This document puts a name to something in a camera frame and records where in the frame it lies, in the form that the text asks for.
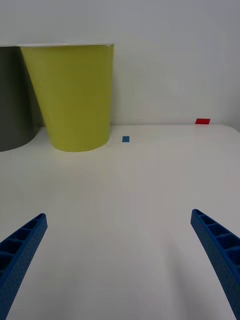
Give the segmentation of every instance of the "blue plastic gripper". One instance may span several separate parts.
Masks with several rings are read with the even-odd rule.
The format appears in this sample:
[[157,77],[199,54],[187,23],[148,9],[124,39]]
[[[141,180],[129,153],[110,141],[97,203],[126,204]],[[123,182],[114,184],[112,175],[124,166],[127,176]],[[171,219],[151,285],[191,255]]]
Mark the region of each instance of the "blue plastic gripper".
[[236,320],[240,320],[240,238],[197,209],[192,211],[191,225],[208,255]]
[[0,243],[0,320],[5,320],[47,229],[44,213]]

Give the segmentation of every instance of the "table surface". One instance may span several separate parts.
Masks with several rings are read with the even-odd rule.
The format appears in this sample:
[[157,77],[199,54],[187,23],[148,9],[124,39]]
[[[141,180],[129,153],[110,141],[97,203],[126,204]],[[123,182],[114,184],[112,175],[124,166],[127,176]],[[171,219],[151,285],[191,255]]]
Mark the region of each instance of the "table surface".
[[240,236],[239,185],[227,126],[114,126],[82,153],[41,129],[0,153],[0,241],[48,222],[7,319],[235,319],[190,219],[198,208]]

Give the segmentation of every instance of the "red block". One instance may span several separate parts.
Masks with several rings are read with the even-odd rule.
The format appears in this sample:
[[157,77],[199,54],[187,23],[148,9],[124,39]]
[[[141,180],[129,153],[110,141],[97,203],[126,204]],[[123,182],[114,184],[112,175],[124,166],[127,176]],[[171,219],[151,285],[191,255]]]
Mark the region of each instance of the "red block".
[[209,125],[210,119],[197,118],[195,125]]

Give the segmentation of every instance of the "bucket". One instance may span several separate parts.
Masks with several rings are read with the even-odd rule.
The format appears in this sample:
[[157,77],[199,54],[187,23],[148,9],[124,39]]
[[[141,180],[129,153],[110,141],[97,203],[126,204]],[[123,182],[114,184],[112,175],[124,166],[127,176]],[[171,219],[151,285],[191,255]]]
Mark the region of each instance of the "bucket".
[[35,137],[38,112],[20,48],[0,47],[0,151],[21,147]]
[[114,45],[22,46],[52,145],[81,152],[109,137]]

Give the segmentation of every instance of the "yellow-green bucket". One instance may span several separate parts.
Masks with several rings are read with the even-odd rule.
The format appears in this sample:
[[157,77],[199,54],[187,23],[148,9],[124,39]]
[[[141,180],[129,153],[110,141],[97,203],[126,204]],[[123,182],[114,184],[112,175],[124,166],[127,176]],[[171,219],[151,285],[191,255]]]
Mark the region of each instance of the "yellow-green bucket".
[[109,137],[114,45],[21,46],[51,143],[80,152]]

